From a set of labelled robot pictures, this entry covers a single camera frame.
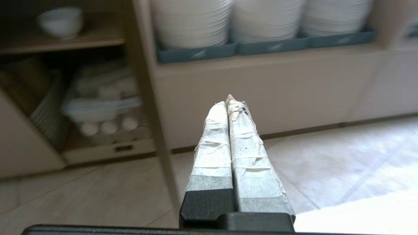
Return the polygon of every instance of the shelf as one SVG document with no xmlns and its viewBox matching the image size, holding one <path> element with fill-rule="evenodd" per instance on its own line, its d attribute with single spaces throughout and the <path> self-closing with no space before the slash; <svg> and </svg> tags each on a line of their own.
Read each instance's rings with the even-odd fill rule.
<svg viewBox="0 0 418 235">
<path fill-rule="evenodd" d="M 67 160 L 68 164 L 77 164 L 152 152 L 155 152 L 153 139 L 137 140 L 131 143 L 94 146 L 86 137 L 81 135 L 78 130 L 73 129 L 62 155 Z"/>
<path fill-rule="evenodd" d="M 154 66 L 154 77 L 156 79 L 167 78 L 180 74 L 191 74 L 196 72 L 213 71 L 231 68 L 243 68 L 280 64 L 293 61 L 306 61 L 313 59 L 332 58 L 341 56 L 356 56 L 360 54 L 384 53 L 384 49 L 375 43 L 339 46 L 318 49 L 307 49 L 301 51 L 289 51 L 282 53 L 261 54 L 254 56 L 233 56 L 221 59 L 210 59 L 205 61 L 193 61 L 185 63 L 159 64 Z"/>
<path fill-rule="evenodd" d="M 80 36 L 69 41 L 59 41 L 46 34 L 35 17 L 0 18 L 0 54 L 62 51 L 125 43 L 122 22 L 116 13 L 90 13 L 84 18 L 85 27 Z"/>
</svg>

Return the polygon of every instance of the drawer handle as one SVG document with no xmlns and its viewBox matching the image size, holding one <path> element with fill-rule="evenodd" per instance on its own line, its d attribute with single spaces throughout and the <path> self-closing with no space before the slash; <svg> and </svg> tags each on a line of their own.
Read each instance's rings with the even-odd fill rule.
<svg viewBox="0 0 418 235">
<path fill-rule="evenodd" d="M 117 153 L 117 152 L 129 151 L 132 149 L 133 149 L 132 145 L 119 146 L 119 147 L 115 147 L 115 152 Z"/>
</svg>

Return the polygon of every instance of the white bowl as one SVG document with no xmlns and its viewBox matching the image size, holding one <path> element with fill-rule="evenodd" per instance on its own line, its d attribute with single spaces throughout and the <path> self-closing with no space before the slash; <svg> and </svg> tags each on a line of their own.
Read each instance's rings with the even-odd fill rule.
<svg viewBox="0 0 418 235">
<path fill-rule="evenodd" d="M 43 30 L 61 40 L 77 37 L 83 28 L 83 11 L 80 8 L 57 8 L 38 16 Z"/>
</svg>

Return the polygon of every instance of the stack of white plates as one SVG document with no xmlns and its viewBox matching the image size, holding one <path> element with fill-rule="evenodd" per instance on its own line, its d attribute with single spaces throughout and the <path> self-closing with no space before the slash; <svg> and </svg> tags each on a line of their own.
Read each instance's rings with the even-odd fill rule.
<svg viewBox="0 0 418 235">
<path fill-rule="evenodd" d="M 169 49 L 228 42 L 233 0 L 152 0 L 157 37 Z"/>
<path fill-rule="evenodd" d="M 309 0 L 302 31 L 308 36 L 334 36 L 360 31 L 373 0 Z"/>
<path fill-rule="evenodd" d="M 305 0 L 235 0 L 234 37 L 241 43 L 295 38 Z"/>
</svg>

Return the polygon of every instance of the floor tile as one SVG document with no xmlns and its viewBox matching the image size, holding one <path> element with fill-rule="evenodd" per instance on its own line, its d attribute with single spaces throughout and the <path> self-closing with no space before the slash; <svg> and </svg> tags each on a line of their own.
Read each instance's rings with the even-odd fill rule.
<svg viewBox="0 0 418 235">
<path fill-rule="evenodd" d="M 33 224 L 145 226 L 172 209 L 157 158 L 106 165 L 0 215 L 18 235 Z"/>
<path fill-rule="evenodd" d="M 0 214 L 16 207 L 18 203 L 18 180 L 0 181 Z"/>
<path fill-rule="evenodd" d="M 174 174 L 176 176 L 177 190 L 180 198 L 180 202 L 183 201 L 185 189 L 189 183 L 189 176 L 193 168 L 194 152 L 186 152 L 174 154 L 171 156 L 171 163 L 174 168 Z"/>
<path fill-rule="evenodd" d="M 408 130 L 362 125 L 281 138 L 269 156 L 320 208 L 338 203 L 384 156 L 404 142 Z"/>
<path fill-rule="evenodd" d="M 178 228 L 178 214 L 174 210 L 169 211 L 163 217 L 148 224 L 146 227 L 154 228 Z"/>
<path fill-rule="evenodd" d="M 33 200 L 98 168 L 98 166 L 93 166 L 22 178 L 19 182 L 20 202 Z"/>
<path fill-rule="evenodd" d="M 276 170 L 276 173 L 282 181 L 283 188 L 296 215 L 318 209 L 318 206 L 311 202 L 281 171 Z"/>
<path fill-rule="evenodd" d="M 344 202 L 418 190 L 418 137 L 410 137 Z"/>
</svg>

